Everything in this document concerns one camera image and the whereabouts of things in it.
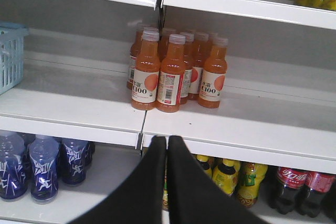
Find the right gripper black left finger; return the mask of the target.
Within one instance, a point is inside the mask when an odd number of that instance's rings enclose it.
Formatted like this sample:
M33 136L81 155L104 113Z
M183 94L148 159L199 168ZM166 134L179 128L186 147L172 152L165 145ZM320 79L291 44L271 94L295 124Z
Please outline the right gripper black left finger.
M132 173L103 201L69 223L162 223L166 138L152 137Z

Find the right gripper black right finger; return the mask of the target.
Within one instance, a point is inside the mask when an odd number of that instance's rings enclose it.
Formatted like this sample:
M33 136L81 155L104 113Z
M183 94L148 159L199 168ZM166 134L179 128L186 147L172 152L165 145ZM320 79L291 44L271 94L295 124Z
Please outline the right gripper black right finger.
M178 135L169 137L167 190L170 223L266 223L220 190Z

